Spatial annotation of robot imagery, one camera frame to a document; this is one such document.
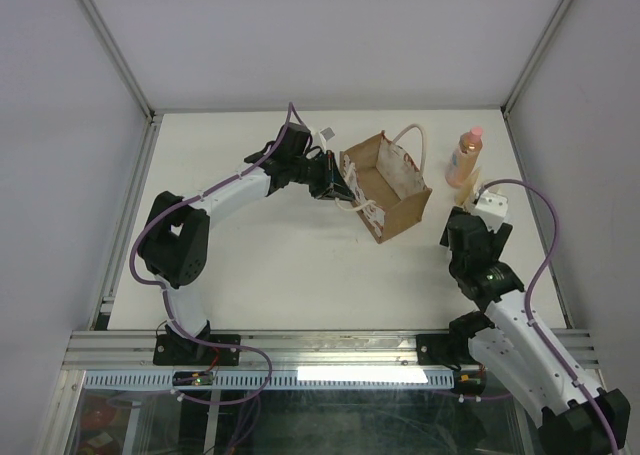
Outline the brown canvas bag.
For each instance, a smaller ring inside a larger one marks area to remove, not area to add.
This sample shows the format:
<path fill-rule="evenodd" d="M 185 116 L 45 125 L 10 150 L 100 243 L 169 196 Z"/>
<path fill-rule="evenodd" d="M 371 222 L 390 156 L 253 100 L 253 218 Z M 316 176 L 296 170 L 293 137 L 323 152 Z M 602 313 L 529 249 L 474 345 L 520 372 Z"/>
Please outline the brown canvas bag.
<path fill-rule="evenodd" d="M 400 145 L 415 130 L 420 157 L 415 161 Z M 432 189 L 425 182 L 427 134 L 413 123 L 390 139 L 380 132 L 340 153 L 339 168 L 355 200 L 347 208 L 382 244 L 422 221 Z"/>

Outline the peach pink-capped bottle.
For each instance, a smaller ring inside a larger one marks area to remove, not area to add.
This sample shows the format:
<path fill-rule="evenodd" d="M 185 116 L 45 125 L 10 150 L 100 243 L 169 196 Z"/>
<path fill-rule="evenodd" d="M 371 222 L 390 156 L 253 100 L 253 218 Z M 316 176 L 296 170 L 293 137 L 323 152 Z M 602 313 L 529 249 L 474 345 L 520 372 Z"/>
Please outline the peach pink-capped bottle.
<path fill-rule="evenodd" d="M 445 180 L 451 187 L 461 187 L 473 172 L 483 148 L 483 135 L 484 130 L 476 126 L 460 136 L 445 173 Z"/>

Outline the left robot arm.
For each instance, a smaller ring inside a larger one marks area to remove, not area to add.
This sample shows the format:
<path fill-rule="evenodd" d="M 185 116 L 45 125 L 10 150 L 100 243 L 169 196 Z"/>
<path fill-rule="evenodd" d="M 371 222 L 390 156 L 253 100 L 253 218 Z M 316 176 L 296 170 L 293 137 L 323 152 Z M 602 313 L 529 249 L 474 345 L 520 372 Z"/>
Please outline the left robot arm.
<path fill-rule="evenodd" d="M 170 331 L 177 334 L 175 352 L 198 363 L 209 352 L 210 324 L 195 281 L 206 266 L 209 232 L 244 206 L 291 183 L 305 185 L 317 200 L 353 202 L 355 195 L 341 175 L 336 155 L 312 147 L 302 124 L 283 124 L 277 138 L 244 159 L 241 170 L 189 198 L 165 191 L 156 196 L 131 257 L 140 258 L 153 275 L 142 279 L 130 262 L 132 276 L 160 288 Z"/>

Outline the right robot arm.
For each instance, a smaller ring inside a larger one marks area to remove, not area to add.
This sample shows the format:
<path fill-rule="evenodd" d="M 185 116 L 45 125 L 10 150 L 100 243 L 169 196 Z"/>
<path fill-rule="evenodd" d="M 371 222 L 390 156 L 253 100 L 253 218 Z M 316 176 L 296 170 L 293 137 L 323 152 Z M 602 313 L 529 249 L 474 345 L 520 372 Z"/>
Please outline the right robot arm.
<path fill-rule="evenodd" d="M 451 253 L 450 275 L 477 309 L 451 322 L 448 353 L 494 373 L 534 422 L 545 453 L 618 454 L 630 403 L 592 378 L 532 308 L 527 286 L 499 259 L 511 230 L 451 210 L 440 243 Z"/>

